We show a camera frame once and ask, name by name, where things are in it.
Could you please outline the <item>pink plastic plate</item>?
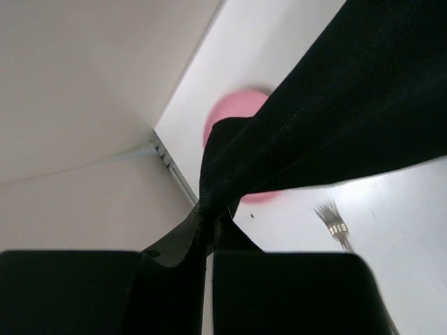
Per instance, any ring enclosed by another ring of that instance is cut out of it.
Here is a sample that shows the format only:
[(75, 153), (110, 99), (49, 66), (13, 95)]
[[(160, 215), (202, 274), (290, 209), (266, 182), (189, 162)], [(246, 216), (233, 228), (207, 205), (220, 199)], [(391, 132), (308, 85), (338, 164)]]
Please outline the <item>pink plastic plate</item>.
[(201, 179), (267, 99), (268, 95), (261, 91), (242, 89), (227, 94), (216, 102), (207, 116), (203, 131)]

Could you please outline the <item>large silver dinner fork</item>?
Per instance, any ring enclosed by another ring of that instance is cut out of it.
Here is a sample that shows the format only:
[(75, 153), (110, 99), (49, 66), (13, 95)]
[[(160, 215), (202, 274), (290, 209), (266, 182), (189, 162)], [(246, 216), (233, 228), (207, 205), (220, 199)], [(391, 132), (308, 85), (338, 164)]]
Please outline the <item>large silver dinner fork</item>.
[(338, 241), (346, 253), (355, 251), (349, 241), (349, 229), (334, 201), (327, 202), (314, 209), (315, 214), (322, 220), (331, 237)]

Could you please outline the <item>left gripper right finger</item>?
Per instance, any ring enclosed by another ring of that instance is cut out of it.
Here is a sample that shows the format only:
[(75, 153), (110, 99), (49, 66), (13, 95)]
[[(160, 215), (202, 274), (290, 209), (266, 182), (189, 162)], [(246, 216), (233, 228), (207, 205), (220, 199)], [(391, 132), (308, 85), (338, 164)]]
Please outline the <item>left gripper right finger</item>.
[(390, 334), (374, 277), (345, 253), (218, 252), (215, 334)]

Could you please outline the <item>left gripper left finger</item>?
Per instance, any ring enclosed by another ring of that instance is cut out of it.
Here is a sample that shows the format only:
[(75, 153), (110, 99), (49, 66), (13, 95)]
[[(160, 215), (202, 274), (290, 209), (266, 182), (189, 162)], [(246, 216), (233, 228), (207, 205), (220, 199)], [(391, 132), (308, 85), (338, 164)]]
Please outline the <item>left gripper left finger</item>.
[(1, 253), (2, 334), (121, 334), (142, 256)]

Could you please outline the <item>black cloth placemat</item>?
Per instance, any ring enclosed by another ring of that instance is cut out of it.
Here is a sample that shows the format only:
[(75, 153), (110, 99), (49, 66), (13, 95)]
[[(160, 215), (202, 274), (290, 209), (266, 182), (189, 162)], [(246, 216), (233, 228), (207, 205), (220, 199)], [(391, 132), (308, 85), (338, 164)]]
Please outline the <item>black cloth placemat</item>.
[(206, 258), (262, 251), (233, 222), (250, 193), (335, 184), (446, 155), (446, 2), (347, 1), (144, 250), (124, 334), (199, 334)]

